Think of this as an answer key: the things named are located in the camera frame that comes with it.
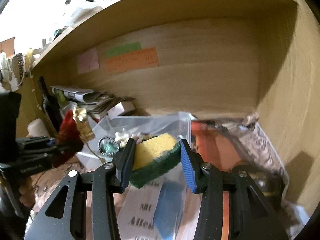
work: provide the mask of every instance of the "red fabric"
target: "red fabric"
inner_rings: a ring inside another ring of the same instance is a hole
[[[76,122],[73,120],[73,113],[68,110],[61,125],[59,134],[57,136],[56,144],[80,144],[83,146],[83,142],[80,139],[80,133],[77,130]],[[58,167],[72,158],[76,154],[74,150],[65,151],[64,154],[56,156],[52,165]]]

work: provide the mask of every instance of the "pink sticky note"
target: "pink sticky note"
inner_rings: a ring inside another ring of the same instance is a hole
[[[99,60],[96,48],[89,49],[77,56],[78,74],[90,72],[99,68]]]

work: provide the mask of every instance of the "blue cloth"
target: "blue cloth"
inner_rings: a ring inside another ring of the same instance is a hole
[[[163,240],[175,239],[182,219],[182,192],[184,186],[177,182],[165,181],[162,185],[153,224]]]

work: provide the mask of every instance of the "blue gripper pad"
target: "blue gripper pad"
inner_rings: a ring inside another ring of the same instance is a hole
[[[183,168],[183,173],[186,178],[186,182],[188,187],[191,189],[192,193],[196,193],[197,191],[197,184],[196,184],[196,172],[193,168],[193,165],[196,165],[196,163],[190,160],[190,157],[192,158],[192,151],[190,149],[190,146],[188,144],[188,141],[186,139],[180,140],[181,145],[181,163]]]

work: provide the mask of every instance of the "newspaper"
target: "newspaper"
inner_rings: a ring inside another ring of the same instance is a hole
[[[76,100],[78,102],[86,103],[86,104],[98,104],[99,102],[96,99],[101,96],[105,95],[105,97],[109,96],[103,91],[95,91],[93,89],[81,89],[77,87],[62,87],[62,86],[51,86],[52,92],[55,89],[60,90],[63,92],[63,95],[71,100]]]
[[[131,186],[118,214],[119,233],[123,240],[160,240],[153,224],[164,177],[150,181],[142,188]]]

